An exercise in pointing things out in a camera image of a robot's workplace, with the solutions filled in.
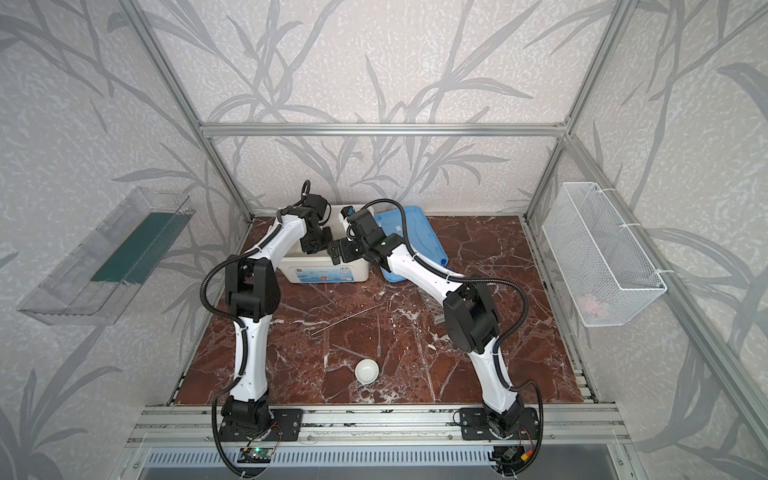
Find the white plastic bin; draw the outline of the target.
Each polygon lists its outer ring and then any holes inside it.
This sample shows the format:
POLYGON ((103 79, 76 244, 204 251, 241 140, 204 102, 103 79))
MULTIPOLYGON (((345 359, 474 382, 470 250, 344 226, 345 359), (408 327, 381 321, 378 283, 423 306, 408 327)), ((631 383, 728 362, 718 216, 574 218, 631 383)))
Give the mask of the white plastic bin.
POLYGON ((277 265, 277 269, 294 284, 365 282, 370 266, 364 259, 334 264, 326 250, 307 254, 297 240, 277 265))

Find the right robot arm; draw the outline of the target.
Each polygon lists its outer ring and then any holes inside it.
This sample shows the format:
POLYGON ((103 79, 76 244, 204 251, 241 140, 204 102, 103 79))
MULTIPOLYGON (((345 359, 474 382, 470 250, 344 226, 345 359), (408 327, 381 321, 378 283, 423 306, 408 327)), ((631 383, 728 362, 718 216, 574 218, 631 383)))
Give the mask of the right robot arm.
POLYGON ((439 302, 450 340, 470 358, 493 436, 508 439, 519 429, 526 409, 521 392, 531 387, 536 395, 533 411, 538 422, 533 435, 541 440, 544 408, 540 387, 534 380, 514 385, 501 352, 502 343, 528 318, 530 302, 526 292, 509 280, 467 277, 432 261, 412 246, 404 207, 393 200, 387 202, 397 208, 402 231, 387 234, 366 205, 346 206, 340 213, 345 237, 329 244, 331 259, 335 264, 364 259, 405 278, 439 302), (490 284, 513 289, 522 303, 518 320, 504 332, 499 329, 499 313, 488 288, 490 284))

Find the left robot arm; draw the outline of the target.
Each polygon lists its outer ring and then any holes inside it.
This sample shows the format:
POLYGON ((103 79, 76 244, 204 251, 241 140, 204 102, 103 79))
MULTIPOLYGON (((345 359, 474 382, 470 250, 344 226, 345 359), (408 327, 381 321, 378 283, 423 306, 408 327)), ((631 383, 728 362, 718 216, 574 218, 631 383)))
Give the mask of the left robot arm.
POLYGON ((281 300, 276 267, 295 244, 306 254, 326 249, 332 240, 326 225, 329 212, 325 198, 303 193, 298 202, 276 212, 272 226, 252 248, 228 257, 203 279, 201 304, 231 320, 236 334, 234 379, 214 396, 225 398, 221 414, 227 426, 262 434, 272 425, 266 343, 281 300))

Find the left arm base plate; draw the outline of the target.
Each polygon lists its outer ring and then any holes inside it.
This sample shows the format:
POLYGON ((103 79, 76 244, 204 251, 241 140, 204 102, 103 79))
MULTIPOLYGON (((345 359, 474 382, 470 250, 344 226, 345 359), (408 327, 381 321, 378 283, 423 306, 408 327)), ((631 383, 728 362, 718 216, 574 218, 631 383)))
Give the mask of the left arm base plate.
POLYGON ((270 417, 257 423, 228 415, 219 428, 219 438, 222 442, 295 442, 301 430, 303 413, 302 409, 271 409, 270 417))

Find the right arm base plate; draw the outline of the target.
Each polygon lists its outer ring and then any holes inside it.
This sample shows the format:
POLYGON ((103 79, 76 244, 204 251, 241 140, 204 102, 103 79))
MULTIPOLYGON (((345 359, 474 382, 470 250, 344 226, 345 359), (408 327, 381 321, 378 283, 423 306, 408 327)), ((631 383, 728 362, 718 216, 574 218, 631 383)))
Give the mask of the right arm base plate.
POLYGON ((541 427, 538 411, 532 407, 525 407, 517 423, 502 436, 492 431, 483 408, 460 408, 457 414, 454 422, 460 426, 462 439, 466 441, 535 440, 541 427))

